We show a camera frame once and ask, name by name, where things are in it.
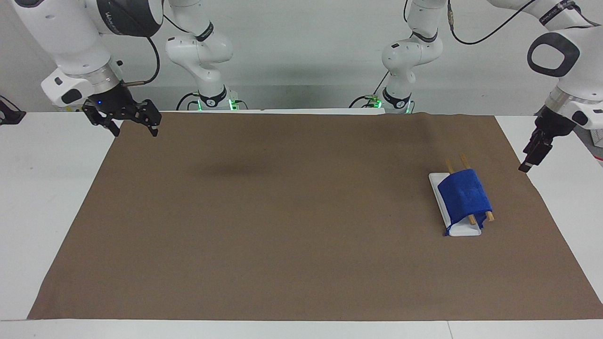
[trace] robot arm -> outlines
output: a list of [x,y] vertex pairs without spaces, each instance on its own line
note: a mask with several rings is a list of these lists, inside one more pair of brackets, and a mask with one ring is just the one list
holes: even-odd
[[408,15],[411,37],[384,49],[381,59],[390,74],[379,99],[386,112],[406,110],[416,81],[413,67],[432,62],[442,55],[438,24],[445,6],[446,0],[413,0]]
[[[13,7],[57,69],[42,89],[57,106],[84,103],[93,125],[119,128],[113,119],[129,119],[157,135],[161,114],[150,100],[137,103],[99,33],[151,36],[162,21],[161,0],[12,0]],[[140,19],[133,22],[130,13]]]
[[231,109],[230,89],[213,64],[232,58],[232,43],[215,30],[201,0],[169,0],[169,5],[176,24],[189,34],[168,39],[165,46],[168,57],[193,75],[203,109]]
[[[501,8],[518,10],[526,0],[488,0]],[[537,38],[528,51],[530,68],[559,79],[538,112],[536,129],[524,149],[526,159],[519,170],[539,165],[552,149],[553,138],[568,135],[577,124],[587,129],[603,128],[603,27],[588,20],[571,0],[538,0],[523,11],[533,15],[549,32]],[[563,55],[556,68],[539,65],[534,53],[542,46],[548,53]]]

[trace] cable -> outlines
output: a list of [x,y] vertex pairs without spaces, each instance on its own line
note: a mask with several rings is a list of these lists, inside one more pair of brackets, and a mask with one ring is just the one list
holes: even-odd
[[176,105],[176,110],[180,110],[180,105],[182,105],[182,103],[183,103],[183,102],[184,102],[184,101],[185,101],[185,100],[186,100],[188,97],[190,97],[191,95],[195,95],[195,96],[196,96],[196,93],[195,93],[195,92],[191,92],[191,93],[188,93],[187,95],[183,96],[183,97],[182,97],[182,99],[180,99],[180,101],[178,101],[178,104]]
[[243,101],[243,100],[236,100],[235,104],[238,104],[238,103],[242,103],[243,105],[245,105],[245,109],[249,109],[249,106],[247,106],[247,103],[245,101]]
[[182,28],[180,28],[180,26],[176,25],[172,20],[170,20],[167,16],[165,16],[165,14],[163,15],[163,17],[169,21],[170,24],[172,24],[174,27],[178,28],[179,30],[181,30],[184,33],[188,33],[188,31],[183,30]]
[[18,107],[17,107],[17,105],[13,104],[13,102],[12,102],[12,101],[10,101],[10,100],[9,100],[7,97],[5,97],[5,96],[3,96],[3,95],[0,95],[0,98],[4,99],[4,101],[6,101],[7,103],[9,103],[9,104],[13,105],[13,106],[14,106],[14,108],[15,108],[15,109],[17,109],[18,111],[23,112],[23,111],[21,111],[21,109],[20,109],[20,108],[18,108]]
[[515,14],[513,14],[509,19],[507,19],[507,21],[503,22],[500,26],[498,26],[497,29],[495,29],[494,31],[492,31],[487,36],[485,36],[485,37],[483,37],[483,38],[481,38],[481,39],[479,39],[477,41],[466,42],[466,41],[463,41],[463,40],[459,39],[459,37],[456,36],[456,33],[454,32],[454,15],[452,13],[452,6],[450,4],[450,0],[448,0],[448,24],[450,26],[450,32],[452,33],[452,36],[456,39],[456,41],[462,43],[463,45],[477,45],[478,43],[483,42],[486,39],[488,39],[489,37],[493,36],[496,32],[498,32],[501,28],[503,28],[504,26],[506,26],[516,16],[518,16],[519,13],[521,13],[524,9],[526,9],[526,7],[528,7],[529,5],[531,5],[532,3],[534,3],[535,1],[536,0],[530,0],[530,1],[528,1],[527,4],[523,5],[523,7],[520,8],[520,9],[518,9],[517,12],[515,12]]
[[[134,24],[136,24],[136,26],[138,26],[138,29],[141,32],[144,31],[144,28],[142,28],[142,24],[138,20],[136,20],[132,15],[130,15],[128,13],[128,11],[120,3],[118,3],[114,0],[109,0],[109,1],[115,7],[119,8],[122,11],[122,13],[124,13],[127,17],[129,17],[130,20],[132,20],[132,22],[134,22]],[[132,81],[129,83],[124,83],[123,86],[125,86],[125,87],[140,86],[140,85],[148,84],[148,83],[152,82],[153,80],[155,80],[157,78],[157,75],[159,75],[159,68],[161,67],[161,61],[159,60],[159,52],[157,51],[157,46],[155,46],[155,43],[153,42],[153,40],[151,40],[151,37],[145,36],[145,38],[147,38],[147,40],[151,44],[151,47],[153,47],[153,52],[155,53],[155,62],[156,62],[155,74],[153,74],[153,76],[151,78],[149,78],[148,80]]]
[[389,73],[390,73],[389,71],[387,71],[385,73],[385,75],[383,76],[383,79],[381,79],[381,82],[377,85],[377,88],[375,88],[375,91],[373,92],[373,95],[377,94],[377,91],[379,90],[379,87],[381,87],[381,85],[383,84],[383,82],[385,81],[385,78],[387,78],[387,75]]
[[186,110],[191,110],[191,104],[198,104],[198,102],[196,102],[196,101],[191,101],[190,103],[188,103],[188,104],[186,105]]
[[354,101],[352,101],[352,103],[350,104],[350,107],[348,107],[349,109],[351,109],[355,103],[357,103],[358,101],[365,99],[365,100],[370,100],[370,97],[367,97],[366,95],[363,95],[361,97],[357,97]]
[[402,16],[404,17],[404,21],[408,22],[408,19],[406,18],[406,6],[408,5],[408,0],[406,0],[406,2],[404,3],[404,13],[402,13]]

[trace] white tray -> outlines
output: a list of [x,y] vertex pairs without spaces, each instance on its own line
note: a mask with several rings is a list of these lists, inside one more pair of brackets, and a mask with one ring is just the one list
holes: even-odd
[[[444,219],[444,227],[448,228],[450,225],[450,216],[448,215],[448,210],[446,209],[446,204],[444,204],[444,199],[440,194],[440,190],[438,189],[438,185],[444,181],[444,179],[449,176],[450,173],[430,173],[429,174],[429,182],[431,182],[431,188],[434,190],[435,199],[438,202],[438,206],[440,207],[440,212],[442,213],[442,219]],[[477,236],[482,233],[482,230],[479,229],[479,225],[471,225],[469,222],[469,217],[459,221],[458,223],[452,225],[450,228],[449,235],[450,236]]]

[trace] brown table mat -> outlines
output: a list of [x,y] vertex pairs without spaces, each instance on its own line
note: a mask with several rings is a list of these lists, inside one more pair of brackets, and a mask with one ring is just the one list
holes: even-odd
[[[496,216],[475,238],[443,237],[428,180],[460,152]],[[494,117],[126,122],[29,318],[603,318],[518,166]]]

